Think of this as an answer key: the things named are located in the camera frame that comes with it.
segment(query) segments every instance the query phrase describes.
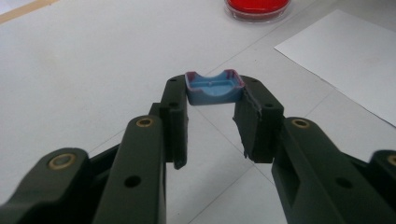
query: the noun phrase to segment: screw hole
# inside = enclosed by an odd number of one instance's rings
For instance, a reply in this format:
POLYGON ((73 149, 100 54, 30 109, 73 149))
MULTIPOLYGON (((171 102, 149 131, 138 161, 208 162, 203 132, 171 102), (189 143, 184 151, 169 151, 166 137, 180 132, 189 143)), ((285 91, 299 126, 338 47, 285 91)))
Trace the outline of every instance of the screw hole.
POLYGON ((133 176, 130 176, 125 179, 124 185, 125 185, 125 187, 132 189, 132 188, 138 186, 140 184, 140 182, 142 182, 140 177, 137 175, 133 175, 133 176))
POLYGON ((336 178, 335 179, 335 182, 339 185, 339 186, 341 186, 341 187, 343 187, 344 189, 352 189, 352 183, 350 183, 350 181, 349 180, 347 180, 347 179, 345 179, 345 178, 343 178, 343 177, 338 177, 338 178, 336 178))
POLYGON ((170 103, 169 104, 171 107, 178 107, 178 103, 170 103))
POLYGON ((154 122, 152 119, 140 119, 137 121, 136 125, 141 127, 141 128, 146 128, 151 126, 151 124, 154 122))
POLYGON ((303 119, 294 119, 292 123, 298 128, 308 128, 309 123, 303 119))

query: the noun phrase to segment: white table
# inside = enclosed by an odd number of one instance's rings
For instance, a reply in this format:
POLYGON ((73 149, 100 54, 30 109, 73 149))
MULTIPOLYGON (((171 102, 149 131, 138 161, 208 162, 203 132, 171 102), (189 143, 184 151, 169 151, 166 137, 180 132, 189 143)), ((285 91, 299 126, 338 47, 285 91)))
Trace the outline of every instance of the white table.
MULTIPOLYGON (((274 50, 335 9, 396 31, 391 0, 292 0, 273 23, 235 21, 221 0, 63 0, 1 24, 0 202, 52 150, 116 145, 187 71, 259 79, 287 117, 312 119, 364 161, 396 149, 393 126, 274 50)), ((167 167, 167 223, 286 223, 271 165, 245 160, 232 116, 233 105, 189 107, 188 164, 167 167)))

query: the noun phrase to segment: black plastic part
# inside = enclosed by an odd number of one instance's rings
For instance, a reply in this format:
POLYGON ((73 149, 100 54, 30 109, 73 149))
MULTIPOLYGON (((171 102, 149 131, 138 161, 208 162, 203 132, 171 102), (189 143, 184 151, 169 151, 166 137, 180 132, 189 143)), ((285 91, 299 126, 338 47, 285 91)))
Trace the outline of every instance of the black plastic part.
POLYGON ((235 103, 233 120, 241 135, 245 157, 257 163, 271 163, 284 119, 283 105, 259 80, 241 78, 245 88, 241 100, 235 103))
POLYGON ((1 206, 0 223, 70 223, 78 211, 78 196, 92 180, 90 163, 85 151, 62 148, 43 157, 21 181, 8 202, 1 206), (50 161, 60 155, 74 155, 50 161))
POLYGON ((163 223, 164 172, 162 121, 154 116, 131 120, 93 223, 163 223))
POLYGON ((273 176, 289 224, 394 223, 396 214, 314 122, 285 119, 273 176))
POLYGON ((163 121, 165 158, 173 162, 176 169, 187 163, 187 97, 184 75, 172 77, 166 82, 163 98, 154 103, 150 115, 159 116, 163 121))
POLYGON ((396 152, 377 151, 366 170, 367 179, 396 212, 396 152))

